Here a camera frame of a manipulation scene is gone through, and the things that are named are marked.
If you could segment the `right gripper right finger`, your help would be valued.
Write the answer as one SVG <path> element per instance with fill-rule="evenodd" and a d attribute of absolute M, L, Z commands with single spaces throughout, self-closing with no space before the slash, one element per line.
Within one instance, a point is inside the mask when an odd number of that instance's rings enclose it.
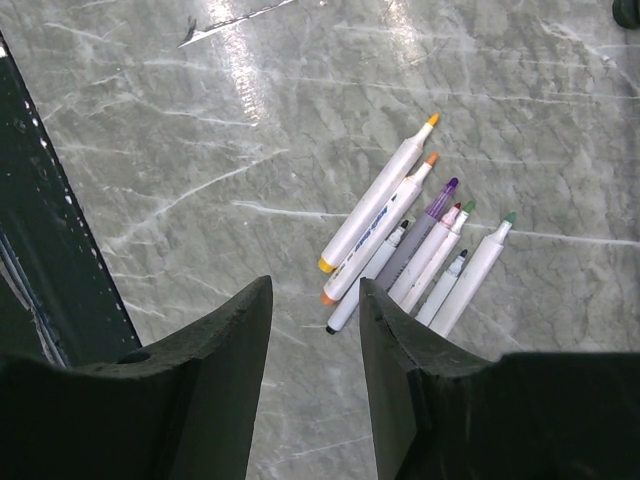
<path fill-rule="evenodd" d="M 360 283 L 359 326 L 382 479 L 635 479 L 639 357 L 514 353 L 495 362 Z"/>

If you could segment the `dark blue marker pen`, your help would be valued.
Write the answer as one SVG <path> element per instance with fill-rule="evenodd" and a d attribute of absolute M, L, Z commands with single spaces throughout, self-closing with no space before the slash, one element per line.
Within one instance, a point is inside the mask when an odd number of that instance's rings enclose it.
<path fill-rule="evenodd" d="M 429 326 L 431 324 L 461 274 L 467 255 L 468 250 L 462 250 L 436 282 L 415 317 L 422 325 Z"/>

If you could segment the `green capped marker pen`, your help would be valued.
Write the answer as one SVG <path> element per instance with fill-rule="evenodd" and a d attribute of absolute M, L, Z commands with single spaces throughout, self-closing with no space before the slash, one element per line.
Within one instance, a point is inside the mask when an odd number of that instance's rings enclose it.
<path fill-rule="evenodd" d="M 470 200 L 465 204 L 461 212 L 457 215 L 456 220 L 449 230 L 449 233 L 443 241 L 442 245 L 436 251 L 430 262 L 420 271 L 420 275 L 416 278 L 407 296 L 400 304 L 400 306 L 406 313 L 411 312 L 426 288 L 435 277 L 435 274 L 438 272 L 444 261 L 449 256 L 450 252 L 459 241 L 460 231 L 474 209 L 474 200 Z"/>

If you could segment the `red marker pen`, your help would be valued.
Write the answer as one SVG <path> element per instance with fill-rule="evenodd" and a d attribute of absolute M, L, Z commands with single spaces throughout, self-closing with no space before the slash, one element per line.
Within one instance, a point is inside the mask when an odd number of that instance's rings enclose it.
<path fill-rule="evenodd" d="M 400 276 L 390 288 L 388 294 L 396 302 L 400 303 L 409 292 L 415 280 L 428 265 L 436 251 L 440 248 L 456 217 L 461 210 L 461 204 L 452 206 L 442 219 L 432 228 L 419 248 L 414 252 Z"/>

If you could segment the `yellow marker pen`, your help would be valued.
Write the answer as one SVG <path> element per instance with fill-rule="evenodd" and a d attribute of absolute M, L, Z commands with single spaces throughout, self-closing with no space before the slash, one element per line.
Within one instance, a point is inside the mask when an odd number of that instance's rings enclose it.
<path fill-rule="evenodd" d="M 439 118 L 438 113 L 433 114 L 415 135 L 400 144 L 324 248 L 318 260 L 322 272 L 331 273 L 346 258 L 376 213 L 423 154 L 425 142 Z"/>

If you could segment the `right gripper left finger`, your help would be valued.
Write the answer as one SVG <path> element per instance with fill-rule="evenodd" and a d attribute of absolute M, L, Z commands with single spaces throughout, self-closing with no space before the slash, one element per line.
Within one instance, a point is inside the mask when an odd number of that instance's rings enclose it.
<path fill-rule="evenodd" d="M 255 279 L 115 363 L 1 358 L 5 479 L 242 479 L 273 311 Z"/>

